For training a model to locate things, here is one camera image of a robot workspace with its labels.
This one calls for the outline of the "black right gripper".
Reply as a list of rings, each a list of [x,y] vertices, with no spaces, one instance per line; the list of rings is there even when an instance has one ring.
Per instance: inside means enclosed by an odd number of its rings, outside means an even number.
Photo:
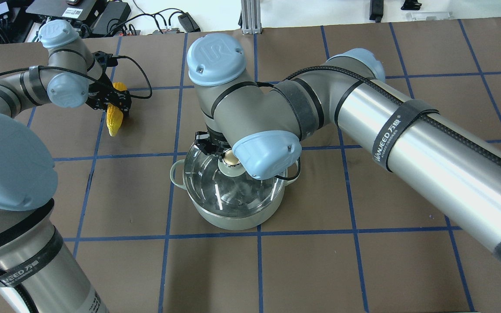
[[[224,134],[207,126],[207,132],[195,132],[194,146],[205,155],[215,155],[217,150],[231,149]]]

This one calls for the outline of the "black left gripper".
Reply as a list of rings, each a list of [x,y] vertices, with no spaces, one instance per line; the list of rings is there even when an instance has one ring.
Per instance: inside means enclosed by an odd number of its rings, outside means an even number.
[[[91,81],[89,85],[89,98],[86,102],[89,107],[94,110],[101,110],[106,112],[110,105],[119,108],[123,114],[129,114],[131,109],[131,96],[129,92],[123,94],[119,92],[119,87],[113,87],[113,83],[106,74],[108,67],[115,67],[118,65],[118,57],[103,51],[96,51],[92,54],[95,62],[89,67],[89,73],[96,69],[99,65],[102,72],[98,81],[100,84]]]

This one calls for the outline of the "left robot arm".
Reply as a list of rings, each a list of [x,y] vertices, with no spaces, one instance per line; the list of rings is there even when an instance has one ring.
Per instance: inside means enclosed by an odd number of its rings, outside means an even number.
[[[46,145],[16,121],[53,103],[106,112],[117,133],[131,107],[106,75],[117,56],[91,52],[66,20],[40,28],[47,66],[0,74],[0,294],[17,313],[107,313],[109,309],[50,221],[58,175]]]

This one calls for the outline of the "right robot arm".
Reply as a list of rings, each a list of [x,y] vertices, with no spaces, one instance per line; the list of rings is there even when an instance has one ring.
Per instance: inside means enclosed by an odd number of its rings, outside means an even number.
[[[301,141],[334,123],[501,262],[501,151],[385,82],[364,48],[332,56],[271,85],[246,70],[241,44],[198,38],[187,68],[207,126],[207,154],[230,149],[250,176],[273,178],[301,156]]]

